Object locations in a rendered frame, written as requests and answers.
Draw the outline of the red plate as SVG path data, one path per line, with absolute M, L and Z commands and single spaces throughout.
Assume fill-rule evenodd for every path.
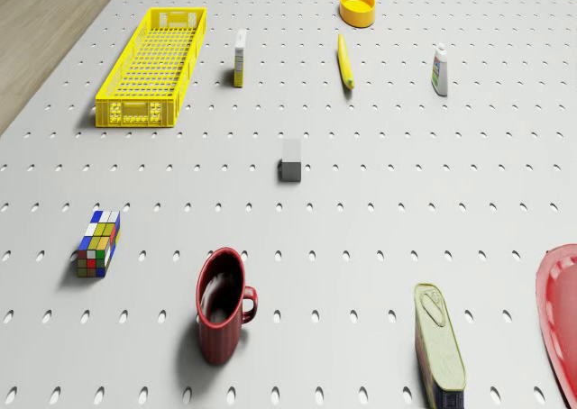
M 541 332 L 554 373 L 577 409 L 577 244 L 549 250 L 536 272 Z

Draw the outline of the yellow bowl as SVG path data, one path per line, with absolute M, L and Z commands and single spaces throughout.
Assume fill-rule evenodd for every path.
M 356 28 L 371 26 L 375 21 L 375 0 L 339 0 L 343 20 Z

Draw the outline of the small white bottle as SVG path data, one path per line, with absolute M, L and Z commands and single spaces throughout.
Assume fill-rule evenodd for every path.
M 442 42 L 435 47 L 431 83 L 438 95 L 448 95 L 447 53 Z

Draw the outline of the white and yellow box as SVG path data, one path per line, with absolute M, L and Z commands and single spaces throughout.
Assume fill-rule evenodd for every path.
M 240 29 L 234 44 L 234 86 L 243 86 L 244 50 L 246 47 L 247 30 Z

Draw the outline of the puzzle cube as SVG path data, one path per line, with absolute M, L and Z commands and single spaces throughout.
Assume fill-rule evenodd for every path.
M 118 211 L 94 211 L 77 250 L 78 277 L 104 277 L 120 237 Z

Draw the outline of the banana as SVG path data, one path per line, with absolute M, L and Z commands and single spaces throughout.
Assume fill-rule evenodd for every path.
M 337 56 L 343 84 L 350 90 L 354 89 L 354 78 L 346 43 L 342 34 L 337 39 Z

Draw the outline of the grey cube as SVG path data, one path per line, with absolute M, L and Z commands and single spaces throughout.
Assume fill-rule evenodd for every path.
M 301 181 L 301 141 L 300 139 L 284 139 L 282 156 L 279 161 L 279 181 Z

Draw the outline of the flat-sided can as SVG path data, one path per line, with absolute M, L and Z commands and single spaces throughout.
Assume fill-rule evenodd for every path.
M 466 373 L 441 291 L 433 284 L 414 289 L 415 346 L 432 409 L 463 409 Z

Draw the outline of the red mug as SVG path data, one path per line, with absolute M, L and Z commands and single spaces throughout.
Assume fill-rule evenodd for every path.
M 246 285 L 236 250 L 223 247 L 206 260 L 197 281 L 196 304 L 202 354 L 211 364 L 223 364 L 234 353 L 242 325 L 258 309 L 257 292 Z

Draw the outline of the yellow basket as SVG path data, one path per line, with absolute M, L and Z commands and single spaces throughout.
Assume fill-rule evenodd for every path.
M 149 9 L 96 94 L 96 126 L 174 126 L 205 34 L 205 7 Z

